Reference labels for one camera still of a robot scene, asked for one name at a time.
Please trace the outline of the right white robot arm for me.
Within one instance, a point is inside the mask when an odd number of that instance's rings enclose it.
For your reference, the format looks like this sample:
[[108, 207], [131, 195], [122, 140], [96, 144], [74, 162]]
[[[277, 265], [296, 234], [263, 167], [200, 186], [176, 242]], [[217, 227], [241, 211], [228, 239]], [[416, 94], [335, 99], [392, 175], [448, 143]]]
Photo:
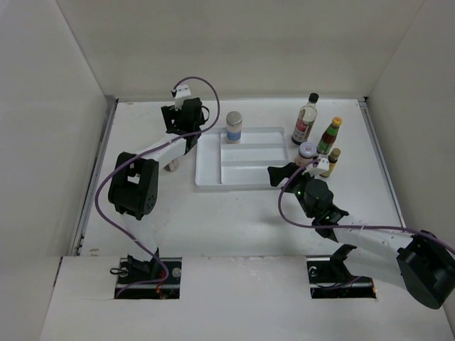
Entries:
[[424, 230], [341, 224], [348, 212], [334, 204], [327, 183], [317, 178], [327, 170], [323, 158], [307, 166], [270, 166], [267, 172], [272, 187], [294, 195], [311, 220], [310, 229], [340, 244], [329, 265], [332, 277], [377, 278], [405, 289], [427, 308], [441, 308], [454, 291], [454, 248]]

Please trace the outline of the blue label spice jar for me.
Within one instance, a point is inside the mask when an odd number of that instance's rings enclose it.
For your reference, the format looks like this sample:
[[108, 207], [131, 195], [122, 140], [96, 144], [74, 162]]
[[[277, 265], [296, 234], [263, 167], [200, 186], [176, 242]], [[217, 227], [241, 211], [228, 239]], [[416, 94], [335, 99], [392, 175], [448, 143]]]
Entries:
[[242, 115], [231, 111], [226, 116], [226, 139], [230, 144], [239, 143], [242, 135]]

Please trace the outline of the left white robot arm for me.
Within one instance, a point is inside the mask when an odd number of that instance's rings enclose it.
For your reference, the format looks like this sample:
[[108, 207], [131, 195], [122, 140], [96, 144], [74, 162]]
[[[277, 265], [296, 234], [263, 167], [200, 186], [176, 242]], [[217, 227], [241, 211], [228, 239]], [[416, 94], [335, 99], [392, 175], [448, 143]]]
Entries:
[[148, 155], [142, 151], [118, 155], [116, 166], [129, 160], [133, 162], [116, 173], [109, 185], [108, 201], [116, 212], [138, 222], [152, 212], [158, 199], [159, 171], [186, 155], [197, 144], [201, 127], [207, 122], [205, 110], [198, 97], [162, 107], [166, 134], [149, 147], [152, 152]]

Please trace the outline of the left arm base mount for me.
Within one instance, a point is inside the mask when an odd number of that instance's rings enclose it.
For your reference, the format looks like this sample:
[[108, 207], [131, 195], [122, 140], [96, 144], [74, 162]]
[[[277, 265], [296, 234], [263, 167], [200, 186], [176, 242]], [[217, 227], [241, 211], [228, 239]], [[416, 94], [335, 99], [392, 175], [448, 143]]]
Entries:
[[133, 256], [121, 258], [109, 270], [116, 278], [115, 299], [168, 300], [179, 299], [182, 279], [182, 258], [164, 258], [168, 273], [155, 259], [140, 261]]

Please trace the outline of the tall dark soy sauce bottle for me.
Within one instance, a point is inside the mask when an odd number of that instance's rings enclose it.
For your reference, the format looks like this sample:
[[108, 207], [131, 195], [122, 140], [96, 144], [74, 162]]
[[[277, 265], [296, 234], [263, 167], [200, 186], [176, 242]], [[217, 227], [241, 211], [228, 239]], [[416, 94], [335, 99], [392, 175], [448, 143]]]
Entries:
[[318, 100], [319, 95], [313, 92], [309, 95], [306, 105], [300, 109], [294, 131], [291, 135], [291, 141], [294, 144], [300, 145], [303, 142], [307, 142], [309, 139], [309, 135], [318, 115], [316, 109], [316, 103]]

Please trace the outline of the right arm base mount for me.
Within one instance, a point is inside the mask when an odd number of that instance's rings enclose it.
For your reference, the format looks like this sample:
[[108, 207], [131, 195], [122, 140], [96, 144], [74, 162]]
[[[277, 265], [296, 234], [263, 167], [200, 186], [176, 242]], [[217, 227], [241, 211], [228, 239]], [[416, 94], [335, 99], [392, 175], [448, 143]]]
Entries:
[[332, 255], [306, 259], [310, 295], [313, 299], [372, 298], [376, 299], [373, 280], [354, 276], [344, 261], [355, 247], [342, 245]]

